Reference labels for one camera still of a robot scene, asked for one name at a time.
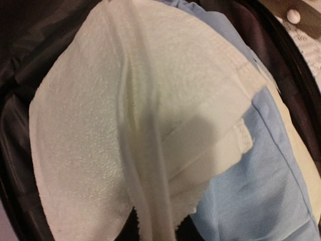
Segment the pink and teal kids suitcase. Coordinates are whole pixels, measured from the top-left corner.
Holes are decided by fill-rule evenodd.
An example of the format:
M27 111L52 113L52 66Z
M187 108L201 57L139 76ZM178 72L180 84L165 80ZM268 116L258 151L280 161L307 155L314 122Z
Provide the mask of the pink and teal kids suitcase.
M34 177L29 105L97 1L1 1L1 204L19 240L52 240ZM298 133L320 164L320 89L307 61L260 1L198 1L226 15L277 78Z

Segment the white garment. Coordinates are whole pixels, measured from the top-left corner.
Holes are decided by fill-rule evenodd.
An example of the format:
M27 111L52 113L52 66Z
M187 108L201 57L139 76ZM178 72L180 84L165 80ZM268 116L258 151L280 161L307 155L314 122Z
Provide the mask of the white garment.
M209 181L254 146L267 76L210 26L157 1L102 1L36 91L30 142L55 240L175 240Z

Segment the light blue garment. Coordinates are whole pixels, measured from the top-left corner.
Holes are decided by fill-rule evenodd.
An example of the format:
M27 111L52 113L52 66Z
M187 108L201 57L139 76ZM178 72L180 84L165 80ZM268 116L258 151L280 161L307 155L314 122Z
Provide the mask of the light blue garment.
M166 4L207 23L276 81L275 88L254 96L244 115L253 147L210 181L196 213L179 226L178 240L320 240L317 163L294 126L277 78L225 14L198 2Z

